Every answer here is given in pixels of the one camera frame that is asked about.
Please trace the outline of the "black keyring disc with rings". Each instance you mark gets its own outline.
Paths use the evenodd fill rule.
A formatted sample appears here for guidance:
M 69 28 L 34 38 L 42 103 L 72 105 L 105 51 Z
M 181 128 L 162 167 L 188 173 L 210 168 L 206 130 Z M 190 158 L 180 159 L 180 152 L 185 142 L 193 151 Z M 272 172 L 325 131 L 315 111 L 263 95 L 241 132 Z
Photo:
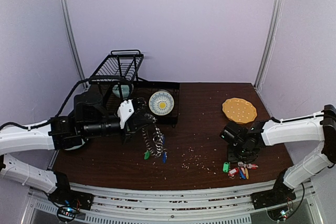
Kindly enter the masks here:
M 150 157 L 163 158 L 163 152 L 167 152 L 164 147 L 165 136 L 156 124 L 143 127 L 141 129 L 146 151 L 150 152 Z

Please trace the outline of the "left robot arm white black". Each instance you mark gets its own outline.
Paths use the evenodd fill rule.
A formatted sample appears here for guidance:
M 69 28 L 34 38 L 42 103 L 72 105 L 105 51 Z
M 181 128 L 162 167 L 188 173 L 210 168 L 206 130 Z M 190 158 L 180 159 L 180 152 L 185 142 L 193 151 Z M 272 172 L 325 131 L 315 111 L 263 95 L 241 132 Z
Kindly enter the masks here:
M 42 170 L 14 158 L 13 152 L 31 150 L 72 150 L 90 139 L 119 134 L 123 142 L 137 131 L 145 131 L 156 123 L 147 113 L 142 98 L 124 100 L 115 114 L 103 104 L 99 93 L 84 92 L 74 97 L 73 111 L 31 125 L 8 122 L 1 126 L 1 178 L 45 192 L 51 202 L 72 208 L 91 207 L 91 194 L 70 188 L 66 174 Z

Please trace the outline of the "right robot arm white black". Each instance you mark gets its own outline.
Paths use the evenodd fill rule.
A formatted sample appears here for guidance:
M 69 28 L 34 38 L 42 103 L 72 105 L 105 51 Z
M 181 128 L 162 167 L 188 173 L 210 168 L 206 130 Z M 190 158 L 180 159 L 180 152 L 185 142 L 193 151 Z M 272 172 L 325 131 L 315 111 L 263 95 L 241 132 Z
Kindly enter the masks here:
M 318 146 L 298 164 L 284 169 L 273 188 L 253 193 L 255 209 L 284 204 L 296 198 L 294 189 L 323 169 L 335 165 L 335 107 L 324 106 L 322 111 L 293 119 L 255 122 L 250 128 L 229 122 L 220 137 L 228 143 L 230 162 L 251 163 L 262 148 L 277 144 L 318 141 Z

